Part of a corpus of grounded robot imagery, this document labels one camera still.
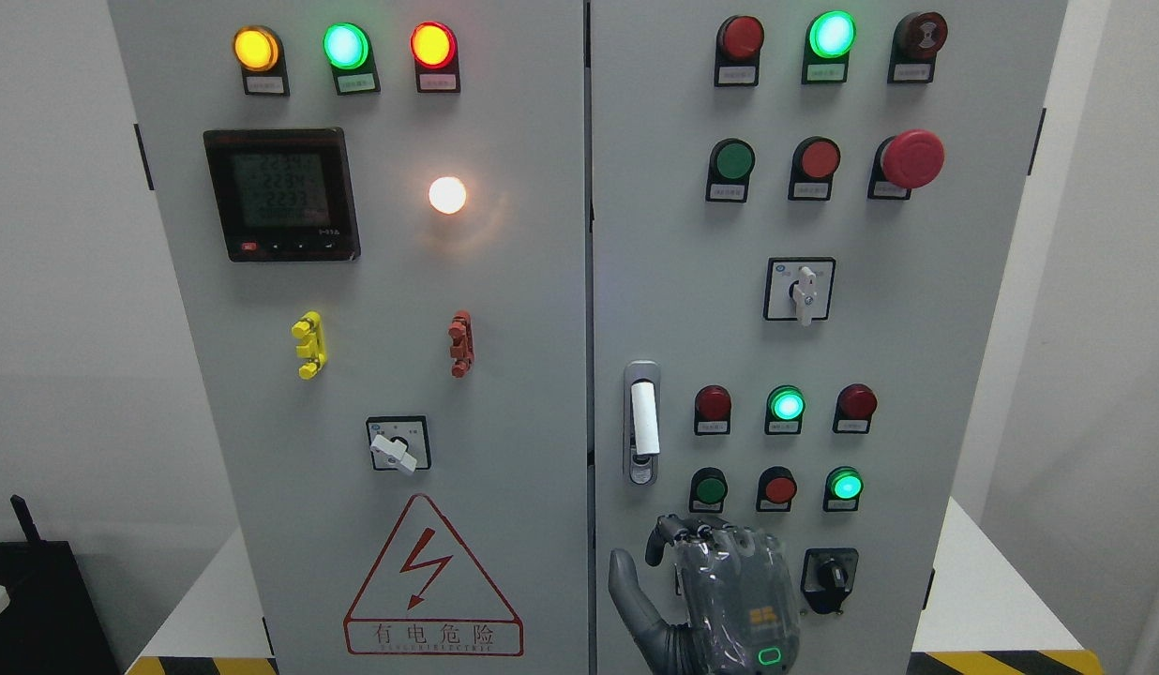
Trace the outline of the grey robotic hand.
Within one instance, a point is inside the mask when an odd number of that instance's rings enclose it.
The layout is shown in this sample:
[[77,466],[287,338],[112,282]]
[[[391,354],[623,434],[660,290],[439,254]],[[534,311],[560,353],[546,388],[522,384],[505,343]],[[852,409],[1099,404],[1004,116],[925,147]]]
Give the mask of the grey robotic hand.
[[644,560],[675,547],[688,622],[661,618],[630,552],[610,552],[607,589],[653,674],[790,674],[801,646],[799,607],[780,544],[724,518],[661,516]]

